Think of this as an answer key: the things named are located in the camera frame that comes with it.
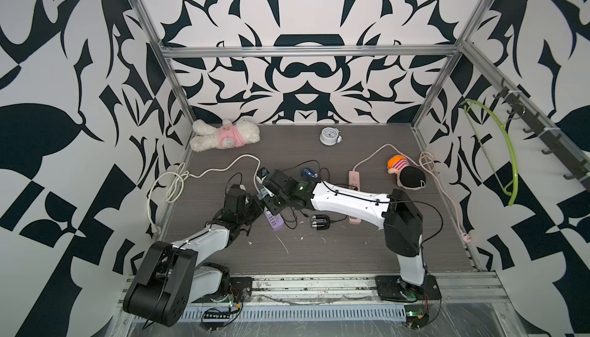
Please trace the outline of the teal usb charger plug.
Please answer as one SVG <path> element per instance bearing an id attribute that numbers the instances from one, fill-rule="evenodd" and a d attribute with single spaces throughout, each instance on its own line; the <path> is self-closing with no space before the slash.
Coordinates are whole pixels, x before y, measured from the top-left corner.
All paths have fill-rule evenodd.
<path id="1" fill-rule="evenodd" d="M 262 199 L 264 199 L 264 197 L 266 197 L 266 196 L 268 196 L 268 195 L 269 195 L 268 191 L 267 191 L 267 190 L 266 190 L 264 187 L 262 187 L 262 188 L 260 189 L 260 192 L 259 192 L 259 194 L 258 194 L 258 198 L 259 198 L 260 200 L 262 200 Z"/>

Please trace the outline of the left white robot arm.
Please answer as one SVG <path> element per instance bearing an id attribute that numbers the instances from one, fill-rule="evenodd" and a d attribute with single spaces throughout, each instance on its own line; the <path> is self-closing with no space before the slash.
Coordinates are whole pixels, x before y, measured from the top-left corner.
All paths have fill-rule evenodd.
<path id="1" fill-rule="evenodd" d="M 157 241 L 125 294 L 123 310 L 147 322 L 173 326 L 186 306 L 230 291 L 229 269 L 207 258 L 229 247 L 264 212 L 261 195 L 239 185 L 226 190 L 224 205 L 201 231 L 173 243 Z"/>

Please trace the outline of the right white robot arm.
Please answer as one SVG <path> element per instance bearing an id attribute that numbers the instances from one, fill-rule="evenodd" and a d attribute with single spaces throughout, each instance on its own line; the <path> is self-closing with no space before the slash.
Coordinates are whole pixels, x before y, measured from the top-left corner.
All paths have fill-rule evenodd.
<path id="1" fill-rule="evenodd" d="M 402 190 L 371 194 L 339 187 L 313 177 L 296 180 L 281 170 L 260 169 L 257 181 L 266 190 L 264 203 L 273 215 L 285 208 L 331 212 L 371 223 L 384 231 L 387 248 L 396 254 L 403 283 L 422 286 L 423 215 Z"/>

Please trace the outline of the purple power strip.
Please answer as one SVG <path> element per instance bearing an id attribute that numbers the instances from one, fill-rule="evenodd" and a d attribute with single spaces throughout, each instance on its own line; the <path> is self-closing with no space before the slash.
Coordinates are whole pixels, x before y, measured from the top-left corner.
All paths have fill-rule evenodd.
<path id="1" fill-rule="evenodd" d="M 272 212 L 266 210 L 264 211 L 264 215 L 273 231 L 277 232 L 284 228 L 284 219 L 280 214 L 273 215 Z"/>

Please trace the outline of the pink power strip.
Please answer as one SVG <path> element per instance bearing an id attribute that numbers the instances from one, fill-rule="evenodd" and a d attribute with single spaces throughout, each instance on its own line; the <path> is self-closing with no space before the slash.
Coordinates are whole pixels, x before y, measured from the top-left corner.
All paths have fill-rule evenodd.
<path id="1" fill-rule="evenodd" d="M 360 173 L 357 171 L 351 170 L 348 174 L 348 184 L 352 190 L 359 191 L 360 190 Z M 349 217 L 348 221 L 349 221 L 349 224 L 353 224 L 353 225 L 359 225 L 362 222 L 361 219 L 358 219 L 355 217 Z"/>

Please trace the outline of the small white alarm clock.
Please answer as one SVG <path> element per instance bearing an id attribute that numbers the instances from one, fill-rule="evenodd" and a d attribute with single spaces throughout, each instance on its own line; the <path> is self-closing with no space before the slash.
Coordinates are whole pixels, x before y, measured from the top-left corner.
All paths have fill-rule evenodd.
<path id="1" fill-rule="evenodd" d="M 322 129 L 320 134 L 320 142 L 328 147 L 334 146 L 342 142 L 343 137 L 340 131 L 335 127 L 326 127 Z"/>

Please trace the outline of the white plush toy pink outfit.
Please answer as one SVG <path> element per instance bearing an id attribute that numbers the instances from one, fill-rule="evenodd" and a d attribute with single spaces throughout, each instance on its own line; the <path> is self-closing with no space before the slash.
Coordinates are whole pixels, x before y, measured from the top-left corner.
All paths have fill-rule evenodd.
<path id="1" fill-rule="evenodd" d="M 219 127 L 196 120 L 192 128 L 194 135 L 190 139 L 190 147 L 194 152 L 232 149 L 261 140 L 259 126 L 244 119 L 235 123 L 223 120 Z"/>

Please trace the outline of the green plastic hanger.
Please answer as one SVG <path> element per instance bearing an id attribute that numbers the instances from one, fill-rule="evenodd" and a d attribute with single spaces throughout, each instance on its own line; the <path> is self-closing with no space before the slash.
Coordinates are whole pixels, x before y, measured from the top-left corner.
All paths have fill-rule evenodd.
<path id="1" fill-rule="evenodd" d="M 516 148 L 507 128 L 509 118 L 500 120 L 490 107 L 474 99 L 463 100 L 461 108 L 507 206 L 514 206 L 520 181 Z"/>

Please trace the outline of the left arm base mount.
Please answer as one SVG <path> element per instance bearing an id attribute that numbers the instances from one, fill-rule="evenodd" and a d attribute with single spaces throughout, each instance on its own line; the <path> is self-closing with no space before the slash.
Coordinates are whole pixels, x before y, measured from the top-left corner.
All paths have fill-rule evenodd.
<path id="1" fill-rule="evenodd" d="M 231 291 L 238 292 L 238 299 L 250 296 L 254 279 L 230 274 L 226 266 L 205 263 L 195 269 L 189 303 L 216 303 L 226 300 Z"/>

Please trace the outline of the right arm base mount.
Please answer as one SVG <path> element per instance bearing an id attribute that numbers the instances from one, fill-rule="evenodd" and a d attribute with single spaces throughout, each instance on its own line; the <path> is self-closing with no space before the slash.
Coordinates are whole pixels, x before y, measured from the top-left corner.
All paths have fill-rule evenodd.
<path id="1" fill-rule="evenodd" d="M 442 299 L 440 288 L 433 275 L 427 273 L 421 286 L 402 280 L 401 276 L 376 276 L 376 292 L 382 301 L 416 303 Z"/>

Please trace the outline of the aluminium frame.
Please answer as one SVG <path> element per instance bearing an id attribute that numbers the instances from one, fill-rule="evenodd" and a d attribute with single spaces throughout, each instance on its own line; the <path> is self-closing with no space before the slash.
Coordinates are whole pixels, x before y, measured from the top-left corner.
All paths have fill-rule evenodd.
<path id="1" fill-rule="evenodd" d="M 391 127 L 413 128 L 428 152 L 424 262 L 446 260 L 438 226 L 493 271 L 533 324 L 533 300 L 557 303 L 575 331 L 589 297 L 589 192 L 544 143 L 507 123 L 519 195 L 507 198 L 461 103 L 502 121 L 500 82 L 524 91 L 589 158 L 589 0 L 129 0 L 189 120 L 276 126 L 263 167 L 308 160 L 334 183 L 390 194 L 387 160 L 403 152 Z M 342 142 L 320 142 L 335 127 Z"/>

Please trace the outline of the black wall hook rack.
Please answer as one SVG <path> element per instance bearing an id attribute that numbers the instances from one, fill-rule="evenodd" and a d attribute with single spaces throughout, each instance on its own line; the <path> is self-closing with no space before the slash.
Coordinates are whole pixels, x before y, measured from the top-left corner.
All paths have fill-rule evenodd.
<path id="1" fill-rule="evenodd" d="M 501 79 L 500 91 L 494 98 L 508 104 L 507 121 L 521 120 L 525 124 L 523 132 L 544 143 L 542 153 L 553 155 L 567 169 L 565 180 L 576 180 L 589 191 L 589 158 L 563 129 L 531 102 L 524 91 L 505 78 Z"/>

